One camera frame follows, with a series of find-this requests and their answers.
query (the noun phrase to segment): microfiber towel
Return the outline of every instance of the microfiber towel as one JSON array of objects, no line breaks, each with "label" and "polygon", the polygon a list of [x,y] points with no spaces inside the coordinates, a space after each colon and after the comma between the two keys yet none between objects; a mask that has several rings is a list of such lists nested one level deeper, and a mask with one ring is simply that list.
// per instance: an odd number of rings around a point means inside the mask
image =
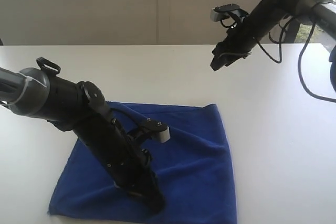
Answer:
[{"label": "microfiber towel", "polygon": [[[110,102],[136,120],[167,124],[166,143],[147,140],[166,206],[152,214],[141,202],[115,188],[112,178],[77,140],[52,195],[49,213],[79,219],[157,224],[236,224],[236,197],[228,142],[217,106],[122,104]],[[135,125],[116,112],[129,131]]]}]

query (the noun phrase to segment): white table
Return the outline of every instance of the white table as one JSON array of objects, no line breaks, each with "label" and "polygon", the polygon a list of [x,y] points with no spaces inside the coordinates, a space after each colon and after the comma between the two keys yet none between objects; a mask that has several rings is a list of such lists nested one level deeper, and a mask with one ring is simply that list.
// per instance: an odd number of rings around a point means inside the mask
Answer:
[{"label": "white table", "polygon": [[[278,55],[276,45],[265,47]],[[218,72],[209,67],[208,45],[0,47],[0,66],[18,71],[46,57],[62,67],[61,77],[90,80],[111,101],[216,103],[231,147],[238,222],[335,223],[336,104],[304,92],[301,47],[285,45],[281,65],[256,47]],[[310,45],[303,75],[312,91],[336,96],[328,56]],[[0,110],[0,223],[93,223],[47,215],[75,140],[43,120]]]}]

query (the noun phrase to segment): white wall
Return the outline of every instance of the white wall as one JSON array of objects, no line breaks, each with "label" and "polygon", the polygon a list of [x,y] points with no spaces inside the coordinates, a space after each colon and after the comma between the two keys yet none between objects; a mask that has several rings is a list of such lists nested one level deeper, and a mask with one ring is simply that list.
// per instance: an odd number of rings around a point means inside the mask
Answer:
[{"label": "white wall", "polygon": [[260,0],[0,0],[6,45],[215,44],[212,7]]}]

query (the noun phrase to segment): blue cloth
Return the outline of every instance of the blue cloth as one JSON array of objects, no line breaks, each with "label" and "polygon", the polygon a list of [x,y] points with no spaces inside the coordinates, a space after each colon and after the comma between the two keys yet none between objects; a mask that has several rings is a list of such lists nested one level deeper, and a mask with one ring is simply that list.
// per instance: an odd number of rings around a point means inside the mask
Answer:
[{"label": "blue cloth", "polygon": [[[229,146],[217,106],[204,108],[109,103],[136,120],[153,118],[170,127],[171,139],[142,146],[153,155],[166,207],[153,215],[116,189],[98,161],[77,141],[49,205],[51,215],[140,223],[236,224],[236,198]],[[135,127],[117,118],[128,131]]]}]

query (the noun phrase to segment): blue towel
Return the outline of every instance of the blue towel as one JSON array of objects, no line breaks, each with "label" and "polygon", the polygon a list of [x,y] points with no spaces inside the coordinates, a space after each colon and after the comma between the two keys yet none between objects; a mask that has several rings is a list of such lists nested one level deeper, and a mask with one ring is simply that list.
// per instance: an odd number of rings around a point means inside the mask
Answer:
[{"label": "blue towel", "polygon": [[[136,120],[153,118],[170,127],[168,142],[147,140],[142,145],[154,158],[152,169],[166,207],[153,215],[115,188],[112,178],[78,140],[51,198],[51,215],[162,224],[237,223],[232,162],[216,105],[109,105]],[[135,127],[124,115],[116,112],[116,116],[127,131]]]}]

